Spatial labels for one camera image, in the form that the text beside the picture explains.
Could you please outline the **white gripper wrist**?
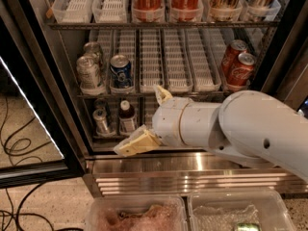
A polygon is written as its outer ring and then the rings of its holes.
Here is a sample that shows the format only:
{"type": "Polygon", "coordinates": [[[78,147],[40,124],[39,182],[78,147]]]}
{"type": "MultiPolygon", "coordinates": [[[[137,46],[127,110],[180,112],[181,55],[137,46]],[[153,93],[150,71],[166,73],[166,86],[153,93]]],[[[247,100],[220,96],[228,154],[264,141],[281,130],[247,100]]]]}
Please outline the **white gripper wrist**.
{"type": "Polygon", "coordinates": [[[184,145],[180,134],[181,116],[185,108],[193,101],[190,98],[172,97],[168,90],[159,85],[155,85],[153,89],[160,105],[152,117],[154,132],[142,125],[114,147],[117,155],[134,156],[157,149],[161,144],[184,145]]]}

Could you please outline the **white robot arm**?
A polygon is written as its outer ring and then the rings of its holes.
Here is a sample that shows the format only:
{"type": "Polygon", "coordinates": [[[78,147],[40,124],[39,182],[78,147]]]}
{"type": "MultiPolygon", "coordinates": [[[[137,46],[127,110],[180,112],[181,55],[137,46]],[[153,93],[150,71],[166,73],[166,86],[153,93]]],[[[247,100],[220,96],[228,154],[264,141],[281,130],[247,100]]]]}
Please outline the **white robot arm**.
{"type": "Polygon", "coordinates": [[[244,167],[282,167],[308,181],[308,120],[259,91],[241,90],[221,103],[196,102],[154,88],[159,108],[115,146],[124,157],[160,146],[204,149],[244,167]]]}

